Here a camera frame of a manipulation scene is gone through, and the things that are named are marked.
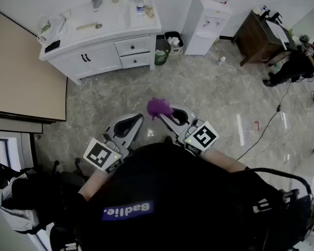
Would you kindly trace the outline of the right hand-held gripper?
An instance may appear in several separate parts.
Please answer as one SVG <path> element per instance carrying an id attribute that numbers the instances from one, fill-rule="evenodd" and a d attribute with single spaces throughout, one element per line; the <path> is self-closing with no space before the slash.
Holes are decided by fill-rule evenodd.
<path id="1" fill-rule="evenodd" d="M 182 105 L 171 105 L 171 115 L 159 114 L 166 127 L 177 135 L 176 143 L 196 156 L 203 154 L 219 138 L 208 121 L 195 117 L 195 113 Z"/>

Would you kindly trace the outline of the purple cloth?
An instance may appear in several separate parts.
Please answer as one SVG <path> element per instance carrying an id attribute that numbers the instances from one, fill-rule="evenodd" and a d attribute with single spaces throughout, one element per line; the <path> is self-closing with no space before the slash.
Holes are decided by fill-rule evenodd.
<path id="1" fill-rule="evenodd" d="M 152 120 L 158 118 L 160 114 L 171 116 L 173 112 L 170 103 L 163 98 L 153 97 L 147 103 L 147 113 L 152 117 Z"/>

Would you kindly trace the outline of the person's right forearm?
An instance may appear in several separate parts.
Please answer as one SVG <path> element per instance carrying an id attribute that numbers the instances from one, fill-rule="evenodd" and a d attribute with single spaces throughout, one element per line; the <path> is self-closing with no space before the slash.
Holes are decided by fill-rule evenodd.
<path id="1" fill-rule="evenodd" d="M 213 147 L 208 149 L 203 154 L 202 158 L 230 173 L 240 172 L 247 168 L 241 162 L 225 155 L 222 152 L 217 151 Z"/>

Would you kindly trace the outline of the person's left forearm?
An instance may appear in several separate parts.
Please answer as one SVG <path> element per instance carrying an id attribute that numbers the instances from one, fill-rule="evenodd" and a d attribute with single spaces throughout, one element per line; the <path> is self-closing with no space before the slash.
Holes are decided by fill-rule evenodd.
<path id="1" fill-rule="evenodd" d="M 89 201 L 93 195 L 100 190 L 102 185 L 104 185 L 107 180 L 113 176 L 113 174 L 114 172 L 107 173 L 96 169 L 88 181 L 79 190 L 79 194 L 81 194 L 86 201 Z"/>

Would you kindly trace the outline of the person's black clothed torso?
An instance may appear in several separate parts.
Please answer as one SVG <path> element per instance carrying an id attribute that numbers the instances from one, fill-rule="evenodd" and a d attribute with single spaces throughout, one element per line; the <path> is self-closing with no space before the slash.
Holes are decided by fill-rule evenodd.
<path id="1" fill-rule="evenodd" d="M 306 235 L 310 198 L 260 168 L 230 173 L 170 143 L 143 146 L 58 226 L 82 251 L 288 251 Z"/>

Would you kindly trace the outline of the black mesh bin green bag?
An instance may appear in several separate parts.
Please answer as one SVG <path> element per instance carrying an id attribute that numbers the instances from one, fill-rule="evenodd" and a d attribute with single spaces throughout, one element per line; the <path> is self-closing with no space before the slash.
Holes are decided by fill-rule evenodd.
<path id="1" fill-rule="evenodd" d="M 169 53 L 171 51 L 170 44 L 164 39 L 157 39 L 155 45 L 155 65 L 163 65 L 166 63 Z"/>

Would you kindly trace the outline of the black rectangular waste bin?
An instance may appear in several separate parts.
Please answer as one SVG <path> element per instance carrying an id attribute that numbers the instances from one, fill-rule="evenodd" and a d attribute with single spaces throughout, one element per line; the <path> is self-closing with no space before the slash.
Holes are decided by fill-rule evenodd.
<path id="1" fill-rule="evenodd" d="M 179 55 L 183 53 L 184 42 L 181 34 L 176 31 L 166 32 L 165 40 L 171 46 L 170 55 Z"/>

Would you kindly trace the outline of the black office chair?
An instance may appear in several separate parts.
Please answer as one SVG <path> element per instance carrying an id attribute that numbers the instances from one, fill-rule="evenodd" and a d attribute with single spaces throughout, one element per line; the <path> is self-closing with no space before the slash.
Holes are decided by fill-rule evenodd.
<path id="1" fill-rule="evenodd" d="M 48 175 L 39 167 L 25 168 L 18 172 L 0 163 L 0 190 L 5 188 L 12 178 L 23 173 L 26 173 L 31 179 L 33 185 L 31 197 L 39 211 L 39 216 L 44 218 L 46 227 L 51 223 L 55 224 L 54 232 L 50 234 L 51 249 L 54 251 L 82 251 L 75 236 L 66 229 L 60 228 L 58 222 L 70 199 L 83 186 L 84 180 L 71 173 L 59 173 L 55 168 Z"/>

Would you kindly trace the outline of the white water dispenser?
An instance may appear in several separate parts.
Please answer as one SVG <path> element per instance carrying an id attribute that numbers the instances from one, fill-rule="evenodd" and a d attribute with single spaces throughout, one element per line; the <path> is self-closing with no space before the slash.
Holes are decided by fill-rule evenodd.
<path id="1" fill-rule="evenodd" d="M 206 55 L 231 16 L 227 4 L 192 0 L 182 31 L 184 54 Z"/>

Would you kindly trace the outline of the dark wooden vanity cabinet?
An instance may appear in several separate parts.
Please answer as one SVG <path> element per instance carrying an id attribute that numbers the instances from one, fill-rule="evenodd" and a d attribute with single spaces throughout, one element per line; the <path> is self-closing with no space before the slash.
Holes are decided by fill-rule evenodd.
<path id="1" fill-rule="evenodd" d="M 297 51 L 297 46 L 288 31 L 283 29 L 283 32 L 288 38 L 287 43 L 282 43 L 279 37 L 273 34 L 265 19 L 250 12 L 232 40 L 244 57 L 240 66 L 245 64 L 272 66 Z"/>

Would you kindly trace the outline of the pale wooden strip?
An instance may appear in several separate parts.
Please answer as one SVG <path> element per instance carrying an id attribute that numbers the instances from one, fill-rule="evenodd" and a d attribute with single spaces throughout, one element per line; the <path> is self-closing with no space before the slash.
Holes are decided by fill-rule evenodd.
<path id="1" fill-rule="evenodd" d="M 76 27 L 76 30 L 82 30 L 82 29 L 86 29 L 86 28 L 90 28 L 90 27 L 95 27 L 98 25 L 98 22 L 93 22 L 90 24 L 84 24 L 84 25 L 80 25 Z"/>

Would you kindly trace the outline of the black flat phone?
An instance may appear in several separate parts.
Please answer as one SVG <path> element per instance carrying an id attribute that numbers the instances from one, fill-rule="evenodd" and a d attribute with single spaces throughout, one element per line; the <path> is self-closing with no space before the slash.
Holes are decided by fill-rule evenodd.
<path id="1" fill-rule="evenodd" d="M 54 49 L 57 49 L 59 46 L 60 46 L 60 43 L 61 43 L 61 40 L 57 40 L 53 43 L 51 43 L 50 45 L 48 45 L 46 48 L 45 48 L 45 53 L 48 53 Z"/>

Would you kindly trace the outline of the beige flat board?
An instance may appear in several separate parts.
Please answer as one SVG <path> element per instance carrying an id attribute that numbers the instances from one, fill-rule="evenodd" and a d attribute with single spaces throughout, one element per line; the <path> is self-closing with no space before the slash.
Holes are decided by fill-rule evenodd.
<path id="1" fill-rule="evenodd" d="M 36 37 L 0 13 L 0 117 L 66 120 L 67 77 L 39 60 Z"/>

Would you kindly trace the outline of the white plastic bag green print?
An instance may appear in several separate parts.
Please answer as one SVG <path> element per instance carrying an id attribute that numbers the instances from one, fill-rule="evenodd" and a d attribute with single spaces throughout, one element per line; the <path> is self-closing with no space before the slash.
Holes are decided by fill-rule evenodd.
<path id="1" fill-rule="evenodd" d="M 40 15 L 37 22 L 37 31 L 37 40 L 44 47 L 60 40 L 66 33 L 65 14 L 60 12 Z"/>

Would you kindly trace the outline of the black faucet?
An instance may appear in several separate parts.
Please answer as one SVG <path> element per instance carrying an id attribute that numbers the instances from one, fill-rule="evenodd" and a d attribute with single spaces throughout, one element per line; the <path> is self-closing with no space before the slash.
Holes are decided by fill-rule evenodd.
<path id="1" fill-rule="evenodd" d="M 282 24 L 282 16 L 279 12 L 276 12 L 274 15 L 270 16 L 270 10 L 266 10 L 261 16 L 260 19 L 268 20 L 270 22 L 274 22 L 276 24 Z"/>

